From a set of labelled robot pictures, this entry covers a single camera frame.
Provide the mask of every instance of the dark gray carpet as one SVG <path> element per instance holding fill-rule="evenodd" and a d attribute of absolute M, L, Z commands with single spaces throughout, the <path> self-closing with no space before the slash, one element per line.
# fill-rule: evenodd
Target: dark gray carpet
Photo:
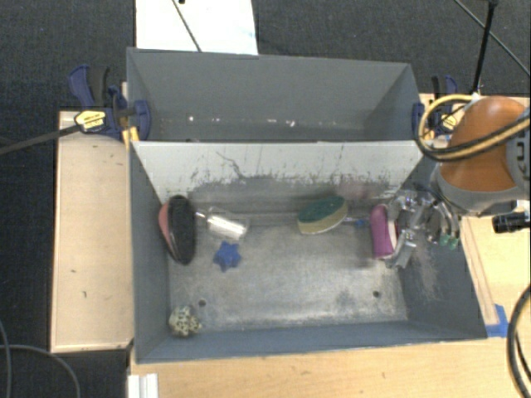
<path fill-rule="evenodd" d="M 485 19 L 486 0 L 463 0 Z M 493 31 L 529 67 L 531 0 L 500 0 Z M 467 91 L 482 31 L 451 0 L 253 0 L 263 54 L 405 61 L 421 91 L 450 74 Z M 0 136 L 15 140 L 56 125 L 81 63 L 125 78 L 134 44 L 134 0 L 0 0 Z M 493 41 L 482 77 L 488 94 L 529 95 L 529 78 Z M 54 208 L 54 144 L 0 157 L 0 319 L 10 340 L 46 347 Z M 70 356 L 83 396 L 124 395 L 124 352 Z M 73 396 L 47 359 L 15 356 L 13 397 Z M 0 396 L 5 388 L 0 357 Z"/>

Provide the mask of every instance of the green sponge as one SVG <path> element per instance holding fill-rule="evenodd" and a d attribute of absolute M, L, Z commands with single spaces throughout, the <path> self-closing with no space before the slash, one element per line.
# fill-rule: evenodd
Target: green sponge
<path fill-rule="evenodd" d="M 299 212 L 297 225 L 303 235 L 316 235 L 332 230 L 343 222 L 348 204 L 341 196 L 325 197 Z"/>

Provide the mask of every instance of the pink object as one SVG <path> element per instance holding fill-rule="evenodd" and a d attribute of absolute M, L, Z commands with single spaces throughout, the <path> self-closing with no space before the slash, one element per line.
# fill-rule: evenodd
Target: pink object
<path fill-rule="evenodd" d="M 373 258 L 377 260 L 389 258 L 394 252 L 394 244 L 397 243 L 397 233 L 393 223 L 388 222 L 387 207 L 383 204 L 376 205 L 371 211 L 369 221 L 373 236 Z"/>
<path fill-rule="evenodd" d="M 171 240 L 169 238 L 169 226 L 168 226 L 168 204 L 169 201 L 167 201 L 158 212 L 158 226 L 160 227 L 160 230 L 163 232 L 164 239 L 166 239 L 166 243 L 168 243 L 168 246 L 171 247 Z"/>

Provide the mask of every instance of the gray bin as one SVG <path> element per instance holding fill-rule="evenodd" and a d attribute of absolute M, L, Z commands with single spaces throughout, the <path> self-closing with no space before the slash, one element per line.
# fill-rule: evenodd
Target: gray bin
<path fill-rule="evenodd" d="M 315 199 L 340 194 L 365 217 L 427 181 L 410 66 L 129 49 L 128 85 L 153 114 L 129 153 L 137 362 L 486 337 L 462 250 L 427 246 L 396 271 L 372 259 L 367 228 L 296 229 Z M 192 263 L 168 256 L 157 215 L 174 194 L 250 217 L 237 268 L 212 263 L 221 239 L 199 224 Z M 182 305 L 203 325 L 186 339 L 168 327 Z"/>

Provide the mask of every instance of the bin floor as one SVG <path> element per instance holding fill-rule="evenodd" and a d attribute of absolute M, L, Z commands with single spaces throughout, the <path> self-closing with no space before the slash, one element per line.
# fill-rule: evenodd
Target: bin floor
<path fill-rule="evenodd" d="M 225 273 L 213 263 L 221 242 L 198 227 L 190 265 L 168 257 L 172 307 L 191 305 L 205 332 L 407 318 L 396 271 L 371 258 L 368 228 L 301 235 L 295 223 L 252 226 L 240 264 Z"/>

